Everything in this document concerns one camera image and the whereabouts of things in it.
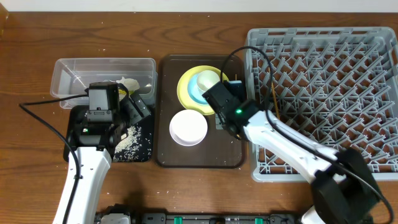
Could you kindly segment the white tissue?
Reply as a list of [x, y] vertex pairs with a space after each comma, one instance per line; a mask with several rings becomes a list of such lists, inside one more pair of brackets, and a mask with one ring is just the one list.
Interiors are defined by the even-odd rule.
[[128, 90], [138, 90], [140, 89], [139, 82], [133, 78], [124, 78], [117, 80], [117, 83], [123, 84]]

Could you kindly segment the white bowl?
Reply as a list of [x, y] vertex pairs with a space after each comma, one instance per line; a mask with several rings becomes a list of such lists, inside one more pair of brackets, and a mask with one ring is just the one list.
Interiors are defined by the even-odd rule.
[[179, 145], [190, 147], [202, 142], [208, 132], [205, 117], [195, 110], [182, 110], [176, 113], [169, 124], [169, 133]]

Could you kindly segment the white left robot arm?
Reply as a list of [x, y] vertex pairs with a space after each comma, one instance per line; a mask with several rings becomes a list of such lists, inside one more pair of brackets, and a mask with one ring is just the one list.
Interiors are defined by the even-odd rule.
[[94, 223], [101, 188], [113, 162], [146, 162], [153, 151], [154, 102], [138, 93], [123, 97], [109, 119], [76, 105], [63, 153], [68, 173], [54, 223]]

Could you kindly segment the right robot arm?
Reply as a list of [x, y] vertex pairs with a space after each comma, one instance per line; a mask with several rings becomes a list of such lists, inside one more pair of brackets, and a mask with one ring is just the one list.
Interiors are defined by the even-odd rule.
[[310, 184], [313, 205], [301, 223], [361, 223], [379, 202], [392, 209], [357, 150], [312, 141], [254, 101], [223, 100], [211, 107], [225, 130], [270, 150]]

